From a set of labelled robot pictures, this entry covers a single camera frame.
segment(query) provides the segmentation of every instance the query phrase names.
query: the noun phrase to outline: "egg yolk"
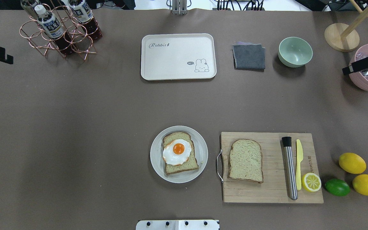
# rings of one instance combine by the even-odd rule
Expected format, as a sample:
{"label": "egg yolk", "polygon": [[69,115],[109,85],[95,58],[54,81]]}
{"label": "egg yolk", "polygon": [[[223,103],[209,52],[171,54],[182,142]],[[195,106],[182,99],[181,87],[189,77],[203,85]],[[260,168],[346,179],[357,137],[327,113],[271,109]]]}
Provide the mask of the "egg yolk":
{"label": "egg yolk", "polygon": [[183,144],[175,144],[174,147],[172,148],[172,151],[177,154],[177,155],[180,155],[181,153],[184,153],[184,145]]}

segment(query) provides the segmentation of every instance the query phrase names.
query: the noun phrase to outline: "cutting board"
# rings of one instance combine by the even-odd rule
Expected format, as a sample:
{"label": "cutting board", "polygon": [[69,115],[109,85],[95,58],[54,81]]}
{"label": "cutting board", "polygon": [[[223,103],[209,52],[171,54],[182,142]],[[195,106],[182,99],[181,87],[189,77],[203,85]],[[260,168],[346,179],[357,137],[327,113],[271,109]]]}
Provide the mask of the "cutting board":
{"label": "cutting board", "polygon": [[[241,133],[221,132],[221,149],[223,160],[223,197],[230,203],[323,203],[322,189],[308,192],[304,188],[298,191],[298,199],[288,197],[283,162],[281,139],[292,137],[293,160],[296,167],[296,140],[301,140],[303,160],[301,174],[313,172],[319,175],[316,154],[311,134],[294,133]],[[228,156],[232,143],[238,139],[250,139],[262,147],[263,183],[258,184],[244,180],[228,179]]]}

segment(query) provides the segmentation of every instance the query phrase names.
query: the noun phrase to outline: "white plate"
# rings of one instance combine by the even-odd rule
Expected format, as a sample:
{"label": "white plate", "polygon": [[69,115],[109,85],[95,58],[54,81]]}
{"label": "white plate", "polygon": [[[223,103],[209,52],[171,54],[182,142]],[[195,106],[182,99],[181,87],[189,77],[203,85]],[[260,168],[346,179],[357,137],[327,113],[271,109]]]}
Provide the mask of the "white plate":
{"label": "white plate", "polygon": [[[197,159],[199,169],[170,174],[167,176],[164,170],[165,162],[163,160],[163,148],[162,148],[163,138],[170,133],[180,131],[190,134],[191,140],[194,142],[195,155],[196,155],[195,158]],[[165,179],[166,181],[173,183],[185,183],[195,179],[204,170],[207,164],[207,159],[208,159],[208,149],[204,138],[197,131],[186,126],[172,126],[170,128],[166,128],[157,135],[150,149],[150,161],[156,173],[162,179]]]}
{"label": "white plate", "polygon": [[148,81],[213,78],[214,39],[209,34],[146,35],[140,73]]}

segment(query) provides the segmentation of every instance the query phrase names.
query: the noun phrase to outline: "cartoon bunny print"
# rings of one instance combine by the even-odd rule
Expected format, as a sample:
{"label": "cartoon bunny print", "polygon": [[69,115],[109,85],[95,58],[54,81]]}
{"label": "cartoon bunny print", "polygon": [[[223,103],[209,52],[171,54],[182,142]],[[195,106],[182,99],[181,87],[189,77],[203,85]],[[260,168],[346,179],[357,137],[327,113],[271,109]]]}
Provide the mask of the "cartoon bunny print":
{"label": "cartoon bunny print", "polygon": [[205,59],[197,59],[195,62],[195,72],[209,72],[207,61]]}

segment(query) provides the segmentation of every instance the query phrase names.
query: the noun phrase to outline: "yellow knife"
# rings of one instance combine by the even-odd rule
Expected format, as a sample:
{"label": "yellow knife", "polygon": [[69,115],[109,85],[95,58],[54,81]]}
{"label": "yellow knife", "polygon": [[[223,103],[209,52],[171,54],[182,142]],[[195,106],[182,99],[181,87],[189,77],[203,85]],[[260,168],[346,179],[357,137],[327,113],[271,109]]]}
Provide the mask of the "yellow knife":
{"label": "yellow knife", "polygon": [[302,189],[302,178],[301,178],[301,162],[303,160],[303,149],[301,140],[296,140],[296,188],[298,190]]}

